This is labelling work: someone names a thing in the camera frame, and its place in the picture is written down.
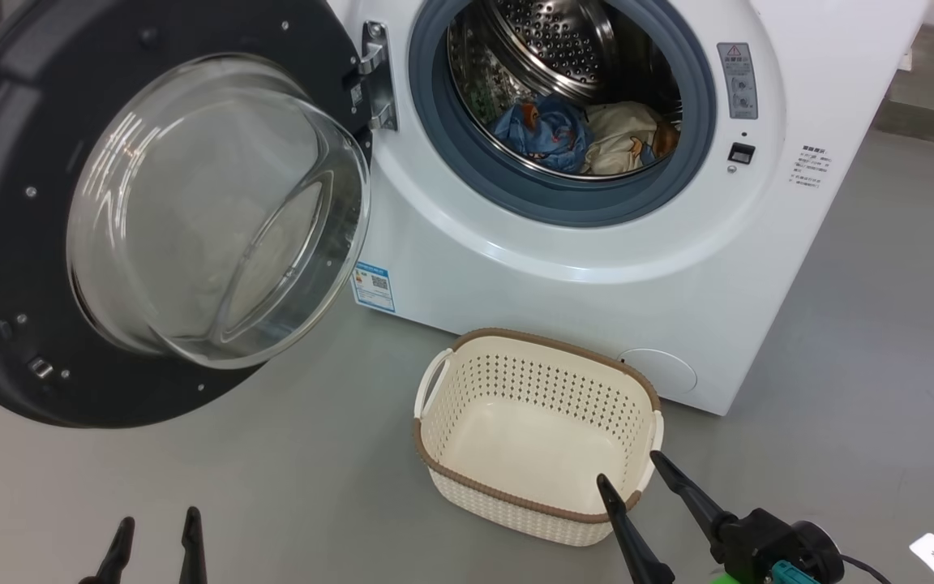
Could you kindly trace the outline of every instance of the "clothes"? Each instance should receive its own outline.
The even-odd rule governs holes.
[[[586,108],[593,144],[586,151],[583,173],[621,174],[640,169],[674,151],[679,131],[661,122],[648,106],[636,102]]]
[[[578,173],[593,143],[582,112],[557,96],[515,104],[490,131],[512,151],[561,173]]]

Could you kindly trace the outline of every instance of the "black cable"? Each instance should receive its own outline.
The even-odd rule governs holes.
[[[866,573],[870,573],[871,576],[873,576],[874,579],[877,580],[878,582],[881,582],[881,584],[893,584],[885,576],[882,576],[882,574],[878,572],[877,569],[873,569],[870,565],[866,565],[866,563],[863,563],[857,560],[856,558],[851,558],[846,555],[841,555],[841,558],[842,558],[842,561],[851,563],[853,566],[855,566],[855,568],[859,568],[859,569],[862,569]]]

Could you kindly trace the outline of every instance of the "gray floor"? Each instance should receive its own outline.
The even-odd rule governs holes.
[[[626,582],[611,539],[544,543],[431,486],[411,400],[449,340],[346,295],[311,341],[168,424],[72,432],[0,408],[0,582],[77,581],[125,513],[125,581],[173,581],[188,504],[213,582]],[[666,421],[665,451],[727,508],[819,522],[897,584],[930,581],[906,548],[934,532],[933,144],[868,137],[733,410]],[[678,582],[716,573],[660,482],[632,516]]]

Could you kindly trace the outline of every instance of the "blue cloth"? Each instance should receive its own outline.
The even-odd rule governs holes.
[[[557,96],[516,104],[492,123],[490,131],[512,151],[561,173],[578,173],[593,143],[582,112]]]

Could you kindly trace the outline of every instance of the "cream-colored cloth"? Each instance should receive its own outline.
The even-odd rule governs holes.
[[[585,174],[620,174],[644,166],[644,144],[653,144],[658,121],[648,106],[636,102],[586,108],[593,144],[586,149]]]

